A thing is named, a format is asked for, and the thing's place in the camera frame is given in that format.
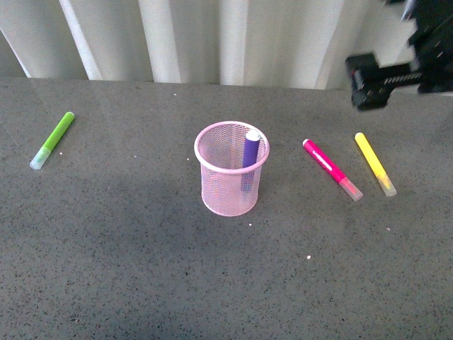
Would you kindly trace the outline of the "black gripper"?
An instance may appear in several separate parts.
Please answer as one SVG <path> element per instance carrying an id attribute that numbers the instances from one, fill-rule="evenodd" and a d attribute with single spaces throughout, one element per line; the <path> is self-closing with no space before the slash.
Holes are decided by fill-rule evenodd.
<path id="1" fill-rule="evenodd" d="M 351 55 L 345 68 L 352 104 L 360 111 L 383 108 L 391 92 L 418 86 L 420 94 L 452 91 L 452 2 L 404 1 L 403 21 L 414 20 L 416 31 L 407 44 L 415 57 L 403 64 L 380 67 L 374 53 Z"/>

